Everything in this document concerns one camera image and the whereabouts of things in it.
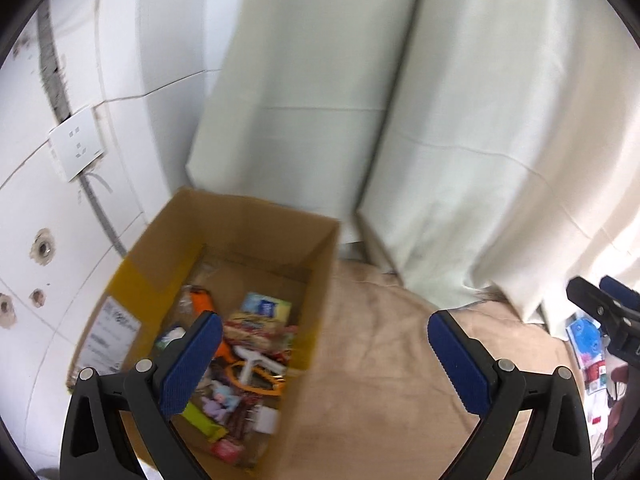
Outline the person's right hand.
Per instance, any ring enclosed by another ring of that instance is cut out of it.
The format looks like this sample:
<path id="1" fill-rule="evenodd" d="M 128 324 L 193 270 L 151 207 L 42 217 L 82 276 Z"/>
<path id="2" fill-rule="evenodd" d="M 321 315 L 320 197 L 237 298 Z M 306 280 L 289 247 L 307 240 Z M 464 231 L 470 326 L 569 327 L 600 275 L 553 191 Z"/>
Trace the person's right hand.
<path id="1" fill-rule="evenodd" d="M 616 401 L 608 414 L 608 428 L 604 434 L 604 452 L 607 453 L 620 440 L 639 411 L 639 370 L 628 365 L 612 371 L 612 381 L 627 386 L 624 396 Z"/>

